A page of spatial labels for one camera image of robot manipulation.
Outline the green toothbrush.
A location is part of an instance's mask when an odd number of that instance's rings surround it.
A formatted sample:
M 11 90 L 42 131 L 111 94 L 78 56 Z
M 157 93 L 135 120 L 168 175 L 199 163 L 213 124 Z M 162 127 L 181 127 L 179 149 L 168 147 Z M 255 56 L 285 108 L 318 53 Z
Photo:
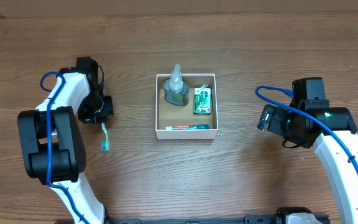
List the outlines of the green toothbrush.
M 101 150 L 103 152 L 109 151 L 109 136 L 108 136 L 108 130 L 106 128 L 106 123 L 101 123 L 101 129 L 105 135 L 105 139 L 101 142 Z

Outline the green white small packet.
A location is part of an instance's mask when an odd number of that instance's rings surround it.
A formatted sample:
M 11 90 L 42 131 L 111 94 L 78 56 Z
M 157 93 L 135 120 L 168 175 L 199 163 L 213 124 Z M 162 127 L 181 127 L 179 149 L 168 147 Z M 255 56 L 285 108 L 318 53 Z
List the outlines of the green white small packet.
M 194 114 L 210 114 L 212 111 L 212 91 L 206 85 L 202 85 L 194 89 Z

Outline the clear purple liquid bottle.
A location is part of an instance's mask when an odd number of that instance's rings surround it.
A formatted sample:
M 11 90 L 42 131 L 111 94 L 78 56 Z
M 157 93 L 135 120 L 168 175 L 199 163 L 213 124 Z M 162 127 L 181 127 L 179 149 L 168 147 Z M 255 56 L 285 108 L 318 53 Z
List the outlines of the clear purple liquid bottle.
M 186 106 L 188 104 L 190 87 L 183 81 L 179 64 L 175 65 L 169 79 L 164 81 L 163 89 L 167 102 L 176 106 Z

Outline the teal white small tube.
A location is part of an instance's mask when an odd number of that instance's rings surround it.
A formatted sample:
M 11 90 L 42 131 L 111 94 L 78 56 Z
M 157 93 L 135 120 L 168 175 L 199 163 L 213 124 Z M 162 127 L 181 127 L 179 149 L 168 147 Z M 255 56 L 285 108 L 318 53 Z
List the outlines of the teal white small tube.
M 196 129 L 211 129 L 209 124 L 192 124 L 192 125 L 178 125 L 167 126 L 166 130 L 196 130 Z

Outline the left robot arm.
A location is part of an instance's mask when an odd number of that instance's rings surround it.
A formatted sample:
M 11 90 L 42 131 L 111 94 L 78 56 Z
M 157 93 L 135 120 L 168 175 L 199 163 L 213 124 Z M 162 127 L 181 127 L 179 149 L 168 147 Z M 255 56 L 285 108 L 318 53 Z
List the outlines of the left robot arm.
M 107 208 L 96 198 L 85 176 L 86 149 L 78 127 L 99 124 L 104 134 L 113 113 L 104 93 L 104 71 L 91 57 L 78 57 L 73 67 L 47 72 L 55 76 L 46 99 L 22 111 L 17 125 L 25 171 L 62 200 L 73 223 L 111 223 Z

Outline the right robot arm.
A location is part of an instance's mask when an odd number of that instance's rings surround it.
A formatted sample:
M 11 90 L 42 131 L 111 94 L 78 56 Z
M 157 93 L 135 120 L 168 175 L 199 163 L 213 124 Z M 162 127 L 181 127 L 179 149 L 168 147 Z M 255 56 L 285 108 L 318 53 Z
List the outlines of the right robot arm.
M 292 88 L 281 89 L 291 98 L 284 105 L 255 94 L 266 105 L 257 127 L 283 138 L 282 146 L 313 148 L 329 179 L 342 223 L 358 223 L 358 133 L 351 112 L 332 107 L 326 99 L 321 77 L 293 81 Z

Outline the white cardboard box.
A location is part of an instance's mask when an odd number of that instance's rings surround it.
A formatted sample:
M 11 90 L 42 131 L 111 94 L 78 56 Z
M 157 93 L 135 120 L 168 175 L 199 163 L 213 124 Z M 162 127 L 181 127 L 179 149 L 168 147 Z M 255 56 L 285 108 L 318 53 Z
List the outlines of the white cardboard box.
M 155 132 L 157 139 L 214 139 L 218 130 L 218 106 L 216 94 L 216 77 L 213 73 L 185 73 L 183 81 L 190 87 L 189 103 L 175 106 L 165 100 L 163 84 L 169 79 L 168 74 L 158 74 L 155 78 Z M 194 88 L 207 85 L 211 89 L 211 113 L 194 114 Z M 209 129 L 168 130 L 169 126 L 189 126 L 208 124 Z

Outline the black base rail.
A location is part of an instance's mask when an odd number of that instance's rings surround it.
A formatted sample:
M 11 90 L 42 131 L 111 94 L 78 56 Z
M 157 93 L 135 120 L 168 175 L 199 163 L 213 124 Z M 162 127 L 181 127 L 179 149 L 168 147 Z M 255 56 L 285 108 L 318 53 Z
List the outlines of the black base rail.
M 306 207 L 280 207 L 270 215 L 245 215 L 236 218 L 182 218 L 162 220 L 141 220 L 139 218 L 113 219 L 107 217 L 109 224 L 285 224 L 322 223 L 330 224 L 329 215 L 314 216 Z

